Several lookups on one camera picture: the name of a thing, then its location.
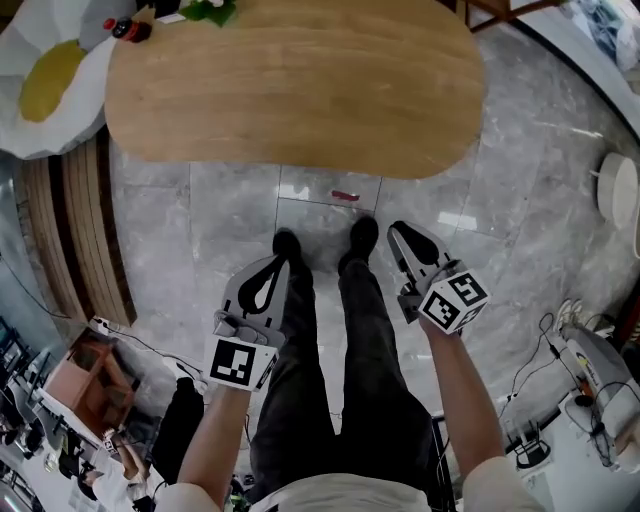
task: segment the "black shoe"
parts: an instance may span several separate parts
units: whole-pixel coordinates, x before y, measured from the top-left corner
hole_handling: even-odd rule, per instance
[[[378,223],[376,219],[370,216],[358,219],[351,228],[349,238],[351,239],[351,247],[349,247],[346,254],[340,258],[340,262],[338,263],[339,275],[342,275],[342,271],[351,260],[360,259],[367,265],[369,264],[369,256],[371,256],[378,241]]]
[[[289,260],[289,267],[292,271],[294,269],[299,270],[301,267],[305,266],[304,261],[302,260],[302,247],[300,246],[300,241],[290,229],[279,229],[273,237],[273,244],[271,247],[273,254],[282,255]]]

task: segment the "white chair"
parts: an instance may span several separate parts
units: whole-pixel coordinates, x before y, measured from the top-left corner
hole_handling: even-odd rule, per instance
[[[23,159],[61,154],[104,125],[104,90],[115,40],[102,23],[135,10],[135,0],[25,0],[0,34],[0,150]],[[40,56],[72,39],[79,39],[89,53],[56,110],[41,123],[26,121],[18,106],[25,78]]]

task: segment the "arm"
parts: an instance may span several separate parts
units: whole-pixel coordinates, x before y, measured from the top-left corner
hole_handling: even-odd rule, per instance
[[[444,334],[426,318],[420,325],[431,345],[449,439],[466,478],[484,461],[504,456],[498,417],[460,336]]]
[[[182,461],[178,482],[202,487],[222,510],[240,451],[251,393],[220,386]]]
[[[149,468],[142,461],[142,459],[140,458],[140,455],[138,455],[138,452],[136,452],[136,450],[133,448],[133,446],[131,446],[130,444],[128,444],[126,442],[123,443],[122,442],[123,440],[122,440],[121,437],[118,437],[118,441],[120,442],[120,444],[123,445],[124,449],[131,456],[131,459],[133,460],[134,464],[136,465],[136,468],[137,468],[138,472],[140,473],[140,477],[143,480],[146,480],[147,478],[149,478]]]
[[[131,457],[129,450],[127,450],[128,447],[124,446],[122,438],[118,435],[113,435],[111,441],[116,450],[118,450],[118,455],[120,455],[120,460],[124,466],[124,477],[127,480],[133,479],[138,474],[139,468],[133,457]]]

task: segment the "desk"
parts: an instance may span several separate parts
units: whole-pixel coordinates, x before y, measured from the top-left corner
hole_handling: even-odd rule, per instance
[[[105,112],[148,161],[271,162],[425,178],[479,135],[484,65],[433,0],[238,0],[237,18],[118,42]]]

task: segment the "hand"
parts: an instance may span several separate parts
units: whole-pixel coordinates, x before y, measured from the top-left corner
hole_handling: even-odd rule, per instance
[[[427,335],[427,338],[429,339],[430,342],[440,340],[440,339],[449,340],[449,339],[459,338],[457,332],[453,332],[451,334],[445,334],[444,331],[442,331],[437,325],[435,325],[431,320],[429,320],[424,315],[419,315],[418,321],[420,322],[420,327],[422,327],[422,330]]]
[[[116,431],[112,428],[108,428],[107,430],[104,431],[104,434],[102,434],[102,440],[109,441],[110,439],[113,439],[115,435],[116,435]]]

